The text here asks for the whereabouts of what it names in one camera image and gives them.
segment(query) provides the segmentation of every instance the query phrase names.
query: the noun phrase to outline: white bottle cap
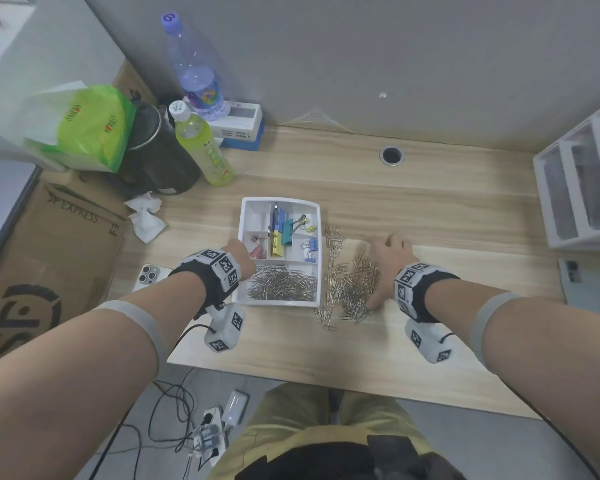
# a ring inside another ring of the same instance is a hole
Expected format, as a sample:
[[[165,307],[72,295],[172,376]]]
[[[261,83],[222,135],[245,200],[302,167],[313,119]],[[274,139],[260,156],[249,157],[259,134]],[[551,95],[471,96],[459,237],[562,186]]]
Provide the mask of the white bottle cap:
[[[176,123],[183,123],[191,117],[191,110],[184,103],[184,101],[174,101],[168,107],[168,110],[176,120]]]

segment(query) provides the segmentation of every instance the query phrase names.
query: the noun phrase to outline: plastic bottle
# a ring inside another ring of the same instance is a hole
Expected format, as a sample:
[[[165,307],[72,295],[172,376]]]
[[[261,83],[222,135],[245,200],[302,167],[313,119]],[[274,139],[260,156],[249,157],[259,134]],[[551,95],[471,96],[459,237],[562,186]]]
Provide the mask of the plastic bottle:
[[[191,112],[184,101],[174,101],[168,110],[176,120],[176,138],[195,160],[211,185],[222,187],[233,179],[231,164],[215,144],[213,131],[205,120]]]
[[[196,50],[195,41],[184,31],[177,13],[163,15],[162,26],[168,34],[171,64],[195,112],[208,121],[224,118],[231,108],[224,102],[215,72],[205,63],[204,54]]]

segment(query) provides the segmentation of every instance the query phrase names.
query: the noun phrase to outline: wood grain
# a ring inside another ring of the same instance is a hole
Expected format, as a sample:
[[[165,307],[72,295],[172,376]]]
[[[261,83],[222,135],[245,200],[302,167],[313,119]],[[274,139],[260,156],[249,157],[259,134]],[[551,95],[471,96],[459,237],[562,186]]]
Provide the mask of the wood grain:
[[[406,153],[402,165],[379,161],[388,144]],[[200,182],[186,194],[162,197],[158,215],[167,229],[148,245],[129,236],[110,299],[132,289],[145,263],[175,267],[196,250],[236,237],[245,196],[319,203],[323,222],[347,237],[340,262],[366,246],[363,236],[399,232],[414,241],[422,260],[467,280],[562,299],[529,154],[283,127],[267,131],[259,152],[225,154],[241,175],[229,187]],[[337,331],[323,330],[312,310],[250,307],[234,350],[212,353],[202,333],[192,333],[169,360],[535,417],[459,339],[450,338],[457,343],[452,360],[432,365],[410,343],[404,324],[393,302],[358,326],[337,321]]]

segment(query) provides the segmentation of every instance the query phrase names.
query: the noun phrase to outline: person's leg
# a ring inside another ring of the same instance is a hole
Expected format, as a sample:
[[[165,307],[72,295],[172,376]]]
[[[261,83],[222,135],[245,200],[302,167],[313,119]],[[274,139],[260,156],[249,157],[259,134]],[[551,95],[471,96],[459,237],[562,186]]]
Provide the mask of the person's leg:
[[[285,383],[268,391],[248,422],[211,470],[208,480],[233,477],[281,442],[310,426],[329,423],[329,400],[324,387]]]
[[[407,412],[391,397],[345,391],[340,424],[368,429],[372,435],[408,436],[419,454],[432,451]]]

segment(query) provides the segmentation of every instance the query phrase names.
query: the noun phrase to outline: forearm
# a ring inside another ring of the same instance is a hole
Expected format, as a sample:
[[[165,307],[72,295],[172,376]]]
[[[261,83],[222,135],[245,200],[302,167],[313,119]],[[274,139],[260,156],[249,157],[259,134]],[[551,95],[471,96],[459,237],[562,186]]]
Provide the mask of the forearm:
[[[121,299],[151,314],[172,349],[205,298],[197,275],[177,273]],[[0,477],[73,478],[157,364],[144,330],[111,310],[76,317],[0,359]]]
[[[504,290],[461,280],[434,283],[427,310],[464,343],[475,315]],[[512,300],[485,329],[489,369],[600,460],[600,315],[542,299]]]

